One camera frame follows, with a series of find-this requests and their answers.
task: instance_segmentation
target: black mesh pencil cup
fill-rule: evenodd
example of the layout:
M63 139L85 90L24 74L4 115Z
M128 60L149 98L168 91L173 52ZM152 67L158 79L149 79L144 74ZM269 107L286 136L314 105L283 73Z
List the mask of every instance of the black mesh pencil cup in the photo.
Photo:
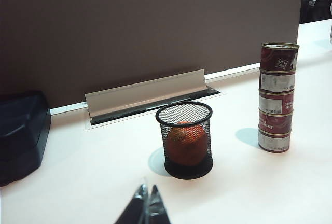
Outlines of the black mesh pencil cup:
M211 115L212 109L200 102L175 103L157 111L165 169L170 175L180 179L195 179L212 169Z

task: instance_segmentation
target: red can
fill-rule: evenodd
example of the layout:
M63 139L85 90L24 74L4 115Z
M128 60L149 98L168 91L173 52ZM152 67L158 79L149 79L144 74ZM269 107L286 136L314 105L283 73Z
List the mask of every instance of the red can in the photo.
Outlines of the red can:
M299 47L289 43L262 44L260 68L271 71L296 69Z
M294 90L289 93L259 92L259 109L268 114L290 114L293 111Z
M259 110L259 128L272 134L290 132L292 129L292 113L275 115Z
M291 132L282 134L272 134L259 129L258 144L266 151L281 153L289 149Z
M260 69L259 89L267 93L285 93L294 90L295 70L268 71Z

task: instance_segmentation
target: orange fruit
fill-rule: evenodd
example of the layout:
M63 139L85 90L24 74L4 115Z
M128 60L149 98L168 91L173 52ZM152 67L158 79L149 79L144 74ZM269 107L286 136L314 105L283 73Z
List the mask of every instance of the orange fruit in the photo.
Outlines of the orange fruit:
M173 127L165 140L166 154L175 163L193 166L206 156L209 138L201 125Z

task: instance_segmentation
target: white desk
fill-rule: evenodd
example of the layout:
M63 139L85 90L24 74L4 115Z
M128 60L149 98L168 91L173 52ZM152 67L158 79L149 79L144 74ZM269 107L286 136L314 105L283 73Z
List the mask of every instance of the white desk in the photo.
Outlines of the white desk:
M141 178L173 224L332 223L332 20L299 28L291 147L257 147L258 73L211 83L213 169L195 180L148 165L162 139L155 114L85 130L80 109L52 116L41 167L1 189L1 223L113 223Z

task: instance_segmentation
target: chair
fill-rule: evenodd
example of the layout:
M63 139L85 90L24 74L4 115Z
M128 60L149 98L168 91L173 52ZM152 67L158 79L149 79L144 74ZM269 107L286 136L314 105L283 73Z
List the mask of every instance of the chair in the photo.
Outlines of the chair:
M311 13L312 21L320 21L332 18L330 10L332 0L316 0Z
M301 0L300 23L307 23L309 0Z

